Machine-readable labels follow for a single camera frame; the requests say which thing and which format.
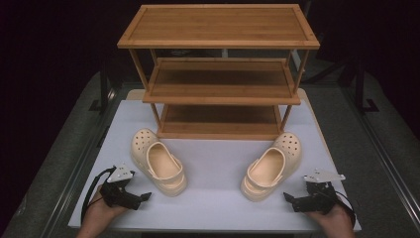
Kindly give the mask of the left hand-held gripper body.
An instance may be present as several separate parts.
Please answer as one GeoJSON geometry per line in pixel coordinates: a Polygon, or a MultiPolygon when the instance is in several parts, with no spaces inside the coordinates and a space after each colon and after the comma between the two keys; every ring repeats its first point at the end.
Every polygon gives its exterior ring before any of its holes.
{"type": "Polygon", "coordinates": [[[138,195],[125,190],[134,174],[125,164],[113,168],[111,175],[105,179],[100,188],[100,193],[108,206],[118,205],[131,209],[131,202],[140,199],[138,195]]]}

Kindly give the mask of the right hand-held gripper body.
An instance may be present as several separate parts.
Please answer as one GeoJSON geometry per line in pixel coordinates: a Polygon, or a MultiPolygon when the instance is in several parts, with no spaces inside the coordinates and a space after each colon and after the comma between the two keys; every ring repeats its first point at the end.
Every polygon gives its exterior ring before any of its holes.
{"type": "Polygon", "coordinates": [[[308,196],[295,198],[295,201],[304,205],[303,212],[321,211],[326,214],[340,202],[332,182],[345,178],[344,175],[315,169],[312,174],[303,177],[308,196]]]}

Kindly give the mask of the cream clog shoe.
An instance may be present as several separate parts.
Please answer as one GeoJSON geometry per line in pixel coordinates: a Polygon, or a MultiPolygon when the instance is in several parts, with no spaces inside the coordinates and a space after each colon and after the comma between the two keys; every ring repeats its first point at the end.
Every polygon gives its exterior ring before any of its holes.
{"type": "Polygon", "coordinates": [[[250,201],[262,201],[300,166],[302,148],[298,137],[285,132],[247,168],[241,191],[250,201]]]}
{"type": "Polygon", "coordinates": [[[139,130],[131,143],[131,158],[166,196],[177,196],[187,186],[183,164],[150,129],[139,130]]]}

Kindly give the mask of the wooden three-tier shoe rack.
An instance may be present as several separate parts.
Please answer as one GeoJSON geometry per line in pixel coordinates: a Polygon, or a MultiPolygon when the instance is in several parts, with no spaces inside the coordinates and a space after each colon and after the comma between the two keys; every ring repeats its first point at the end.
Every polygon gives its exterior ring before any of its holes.
{"type": "MultiPolygon", "coordinates": [[[[144,5],[118,46],[143,49],[302,50],[320,44],[296,4],[144,5]]],[[[289,58],[153,57],[140,70],[156,133],[168,139],[274,140],[300,104],[289,58]]]]}

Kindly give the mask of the person's left hand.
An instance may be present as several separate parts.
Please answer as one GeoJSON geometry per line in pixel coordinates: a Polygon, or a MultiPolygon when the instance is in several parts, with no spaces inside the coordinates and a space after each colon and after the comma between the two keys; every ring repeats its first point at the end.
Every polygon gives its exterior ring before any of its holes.
{"type": "Polygon", "coordinates": [[[104,231],[119,215],[127,211],[126,207],[108,206],[100,193],[101,185],[96,189],[87,207],[80,229],[104,231]]]}

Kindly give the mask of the person's right hand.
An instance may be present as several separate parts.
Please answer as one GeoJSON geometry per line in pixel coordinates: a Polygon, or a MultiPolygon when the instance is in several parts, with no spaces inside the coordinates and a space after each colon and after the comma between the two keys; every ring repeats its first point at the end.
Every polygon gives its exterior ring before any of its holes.
{"type": "Polygon", "coordinates": [[[336,204],[329,213],[306,212],[306,215],[315,220],[324,231],[353,230],[351,217],[346,210],[336,204]]]}

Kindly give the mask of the white table sheet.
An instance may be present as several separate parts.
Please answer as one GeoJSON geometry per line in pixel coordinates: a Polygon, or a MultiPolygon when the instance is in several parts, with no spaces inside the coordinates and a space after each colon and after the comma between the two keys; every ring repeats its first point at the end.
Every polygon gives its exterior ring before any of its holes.
{"type": "Polygon", "coordinates": [[[292,209],[284,197],[306,195],[304,177],[315,170],[336,168],[316,118],[307,102],[291,110],[286,124],[302,145],[298,170],[265,200],[252,202],[240,190],[248,166],[270,145],[268,141],[166,139],[164,144],[182,162],[187,188],[169,197],[142,172],[127,186],[134,194],[149,193],[149,201],[112,223],[124,231],[309,233],[317,224],[292,209]]]}

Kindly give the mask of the black metal stand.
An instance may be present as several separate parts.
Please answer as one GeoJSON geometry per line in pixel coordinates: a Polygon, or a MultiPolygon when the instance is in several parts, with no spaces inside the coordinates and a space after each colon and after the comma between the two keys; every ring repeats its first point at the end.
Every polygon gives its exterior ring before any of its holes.
{"type": "Polygon", "coordinates": [[[355,88],[355,104],[357,109],[365,114],[367,112],[378,112],[376,104],[372,99],[364,99],[365,89],[365,70],[360,58],[356,58],[356,88],[355,88]]]}
{"type": "Polygon", "coordinates": [[[110,62],[105,60],[99,70],[100,99],[94,100],[89,108],[90,111],[98,111],[100,115],[106,111],[109,104],[109,67],[110,62]]]}

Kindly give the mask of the metal floor rail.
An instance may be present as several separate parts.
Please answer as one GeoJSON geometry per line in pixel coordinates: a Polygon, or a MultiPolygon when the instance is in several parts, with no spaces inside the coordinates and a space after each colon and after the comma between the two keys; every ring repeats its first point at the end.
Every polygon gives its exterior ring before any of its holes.
{"type": "Polygon", "coordinates": [[[357,116],[360,124],[364,128],[365,133],[367,134],[371,144],[373,145],[376,154],[378,155],[379,162],[381,163],[384,172],[386,173],[388,179],[390,180],[395,192],[397,193],[404,209],[409,215],[411,221],[416,227],[417,232],[420,234],[420,203],[414,197],[413,193],[407,186],[406,182],[402,178],[400,172],[394,165],[393,161],[384,145],[379,140],[377,134],[375,133],[373,127],[367,118],[367,109],[360,109],[356,105],[356,101],[352,92],[347,88],[341,88],[342,93],[344,94],[348,104],[350,105],[353,113],[357,116]]]}
{"type": "Polygon", "coordinates": [[[80,205],[85,199],[93,175],[91,170],[97,160],[118,105],[126,98],[131,87],[113,88],[108,94],[108,106],[101,112],[90,108],[99,93],[85,90],[76,102],[69,118],[52,146],[49,158],[52,164],[43,169],[49,174],[43,182],[51,182],[43,195],[49,206],[48,217],[36,238],[73,238],[76,228],[68,225],[71,218],[80,220],[80,205]]]}

